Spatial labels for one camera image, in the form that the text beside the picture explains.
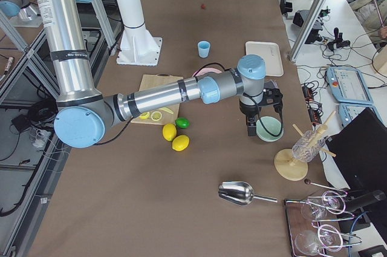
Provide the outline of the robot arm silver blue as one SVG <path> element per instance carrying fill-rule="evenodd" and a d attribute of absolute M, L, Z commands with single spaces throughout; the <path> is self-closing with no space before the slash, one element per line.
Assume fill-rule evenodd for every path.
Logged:
<path fill-rule="evenodd" d="M 132 94 L 105 97 L 96 89 L 82 36 L 76 0 L 37 0 L 60 95 L 54 120 L 56 135 L 74 148 L 99 144 L 105 132 L 140 114 L 190 100 L 206 104 L 232 96 L 247 120 L 259 119 L 263 106 L 282 112 L 282 94 L 266 88 L 263 58 L 243 56 L 236 68 L 178 80 Z"/>

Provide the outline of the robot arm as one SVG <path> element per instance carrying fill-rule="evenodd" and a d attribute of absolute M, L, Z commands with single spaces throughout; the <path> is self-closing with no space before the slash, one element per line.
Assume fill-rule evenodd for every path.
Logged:
<path fill-rule="evenodd" d="M 42 23 L 39 9 L 30 0 L 1 0 L 1 11 L 15 27 L 38 27 Z"/>

